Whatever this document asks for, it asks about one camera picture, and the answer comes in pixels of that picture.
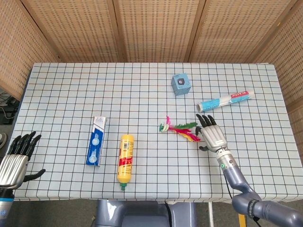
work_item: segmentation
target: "yellow squeeze bottle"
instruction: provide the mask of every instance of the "yellow squeeze bottle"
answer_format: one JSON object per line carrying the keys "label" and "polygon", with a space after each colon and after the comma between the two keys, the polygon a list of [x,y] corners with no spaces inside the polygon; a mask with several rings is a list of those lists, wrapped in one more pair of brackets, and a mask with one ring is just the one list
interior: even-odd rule
{"label": "yellow squeeze bottle", "polygon": [[124,191],[127,183],[131,180],[133,163],[134,137],[132,135],[123,135],[121,138],[119,166],[117,179],[120,182],[121,189]]}

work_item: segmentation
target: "robotic hand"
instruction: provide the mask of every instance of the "robotic hand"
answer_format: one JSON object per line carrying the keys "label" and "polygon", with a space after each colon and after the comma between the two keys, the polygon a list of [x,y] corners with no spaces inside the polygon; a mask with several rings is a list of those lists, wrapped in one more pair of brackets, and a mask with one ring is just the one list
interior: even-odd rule
{"label": "robotic hand", "polygon": [[201,133],[206,142],[206,147],[199,148],[217,154],[217,161],[229,185],[242,192],[232,198],[233,208],[256,222],[262,218],[280,227],[303,227],[303,216],[298,211],[273,201],[262,201],[250,187],[228,150],[226,138],[213,117],[201,117],[198,114],[196,116],[202,125],[202,128],[196,127],[196,135]]}
{"label": "robotic hand", "polygon": [[16,137],[0,165],[0,227],[5,226],[5,220],[14,201],[13,190],[23,182],[39,178],[45,169],[33,175],[25,175],[28,162],[33,154],[36,143],[41,135],[36,136],[35,131],[25,136]]}

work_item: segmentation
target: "woven panel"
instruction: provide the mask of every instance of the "woven panel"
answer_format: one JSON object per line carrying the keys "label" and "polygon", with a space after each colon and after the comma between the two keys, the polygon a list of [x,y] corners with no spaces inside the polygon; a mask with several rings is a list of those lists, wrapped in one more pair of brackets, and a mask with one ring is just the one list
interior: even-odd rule
{"label": "woven panel", "polygon": [[244,62],[290,0],[211,0],[193,62]]}
{"label": "woven panel", "polygon": [[288,116],[301,160],[303,160],[303,106],[291,112]]}
{"label": "woven panel", "polygon": [[22,1],[64,61],[119,61],[106,0]]}
{"label": "woven panel", "polygon": [[130,62],[182,62],[199,0],[120,0]]}
{"label": "woven panel", "polygon": [[286,105],[303,98],[303,4],[255,62],[275,65]]}
{"label": "woven panel", "polygon": [[58,62],[13,0],[0,1],[0,87],[20,99],[34,62]]}

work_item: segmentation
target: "grid tablecloth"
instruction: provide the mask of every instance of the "grid tablecloth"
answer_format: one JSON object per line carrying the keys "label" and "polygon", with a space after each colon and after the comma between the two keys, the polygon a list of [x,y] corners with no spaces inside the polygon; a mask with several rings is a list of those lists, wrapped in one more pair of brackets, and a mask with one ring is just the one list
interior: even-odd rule
{"label": "grid tablecloth", "polygon": [[[175,97],[170,82],[179,73],[188,74],[192,88]],[[215,153],[158,131],[167,115],[172,124],[196,121],[198,102],[244,90],[256,97],[207,113],[261,198],[302,199],[302,164],[274,66],[215,63],[34,64],[12,138],[42,134],[27,173],[46,173],[23,183],[16,199],[230,201]],[[107,117],[101,166],[85,165],[93,116]],[[123,192],[116,172],[126,133],[135,143]]]}

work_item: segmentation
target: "blue box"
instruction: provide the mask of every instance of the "blue box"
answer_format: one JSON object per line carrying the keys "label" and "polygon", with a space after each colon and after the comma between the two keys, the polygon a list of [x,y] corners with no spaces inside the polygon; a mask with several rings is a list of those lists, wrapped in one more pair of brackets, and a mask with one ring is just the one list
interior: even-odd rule
{"label": "blue box", "polygon": [[101,161],[101,150],[104,140],[104,129],[106,117],[94,117],[93,130],[90,136],[89,151],[87,153],[86,164],[99,166]]}
{"label": "blue box", "polygon": [[171,85],[176,96],[187,94],[191,88],[186,73],[174,75],[171,80]]}

